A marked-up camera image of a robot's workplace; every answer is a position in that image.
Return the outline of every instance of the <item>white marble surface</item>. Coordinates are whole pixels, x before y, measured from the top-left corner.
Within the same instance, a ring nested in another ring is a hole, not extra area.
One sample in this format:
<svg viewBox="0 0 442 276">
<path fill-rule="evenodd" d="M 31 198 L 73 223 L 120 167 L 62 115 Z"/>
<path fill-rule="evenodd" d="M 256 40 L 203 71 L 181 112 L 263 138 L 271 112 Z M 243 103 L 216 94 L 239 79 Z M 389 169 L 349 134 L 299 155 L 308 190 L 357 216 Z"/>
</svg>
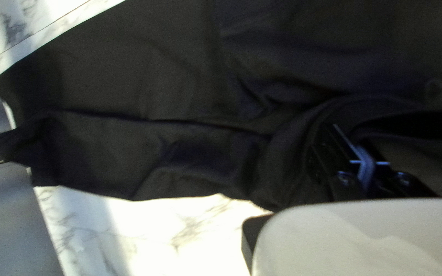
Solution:
<svg viewBox="0 0 442 276">
<path fill-rule="evenodd" d="M 221 194 L 131 202 L 35 191 L 66 276 L 246 276 L 240 226 L 267 213 Z"/>
<path fill-rule="evenodd" d="M 0 0 L 0 74 L 79 23 L 124 0 Z"/>
</svg>

